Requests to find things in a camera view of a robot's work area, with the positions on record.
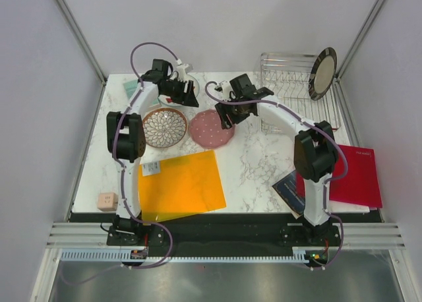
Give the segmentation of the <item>metal wire dish rack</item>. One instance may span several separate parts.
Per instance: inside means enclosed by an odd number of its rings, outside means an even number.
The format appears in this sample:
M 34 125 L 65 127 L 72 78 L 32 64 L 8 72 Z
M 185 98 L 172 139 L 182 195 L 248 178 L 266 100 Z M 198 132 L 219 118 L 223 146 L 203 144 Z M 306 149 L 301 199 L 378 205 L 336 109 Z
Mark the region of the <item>metal wire dish rack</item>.
M 327 121 L 334 131 L 342 126 L 334 87 L 319 100 L 309 95 L 309 77 L 316 55 L 267 52 L 260 56 L 261 85 L 273 91 L 284 105 L 316 122 Z

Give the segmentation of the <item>dark rim beige plate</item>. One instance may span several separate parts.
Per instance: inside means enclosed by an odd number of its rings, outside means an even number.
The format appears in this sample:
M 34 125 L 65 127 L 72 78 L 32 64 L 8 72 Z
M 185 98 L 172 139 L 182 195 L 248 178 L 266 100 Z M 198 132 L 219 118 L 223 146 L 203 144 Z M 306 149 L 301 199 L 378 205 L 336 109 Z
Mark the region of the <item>dark rim beige plate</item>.
M 317 56 L 309 75 L 308 93 L 313 101 L 320 100 L 329 91 L 336 69 L 336 51 L 332 47 L 327 47 Z

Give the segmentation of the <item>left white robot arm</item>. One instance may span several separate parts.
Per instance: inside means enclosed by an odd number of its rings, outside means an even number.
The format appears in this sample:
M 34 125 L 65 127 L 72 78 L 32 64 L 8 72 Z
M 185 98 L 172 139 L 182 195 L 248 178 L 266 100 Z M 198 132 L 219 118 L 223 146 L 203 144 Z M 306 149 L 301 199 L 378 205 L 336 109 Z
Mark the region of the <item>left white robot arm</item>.
M 178 59 L 176 66 L 155 59 L 152 68 L 138 78 L 134 94 L 124 111 L 111 111 L 106 117 L 107 149 L 117 163 L 119 201 L 116 215 L 135 220 L 141 213 L 138 197 L 138 170 L 146 150 L 142 118 L 154 100 L 166 96 L 185 107 L 198 107 L 192 65 Z

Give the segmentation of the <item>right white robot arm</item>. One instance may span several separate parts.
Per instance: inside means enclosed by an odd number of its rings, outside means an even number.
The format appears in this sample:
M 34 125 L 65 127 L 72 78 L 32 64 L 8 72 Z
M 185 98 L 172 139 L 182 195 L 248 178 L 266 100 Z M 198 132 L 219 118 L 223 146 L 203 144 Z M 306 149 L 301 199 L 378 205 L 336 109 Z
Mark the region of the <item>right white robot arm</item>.
M 327 121 L 314 122 L 283 104 L 267 87 L 257 88 L 242 74 L 231 81 L 209 82 L 207 95 L 217 101 L 215 109 L 223 129 L 230 129 L 254 115 L 279 128 L 293 141 L 293 164 L 305 184 L 303 240 L 319 244 L 326 237 L 324 224 L 330 219 L 328 192 L 340 147 Z

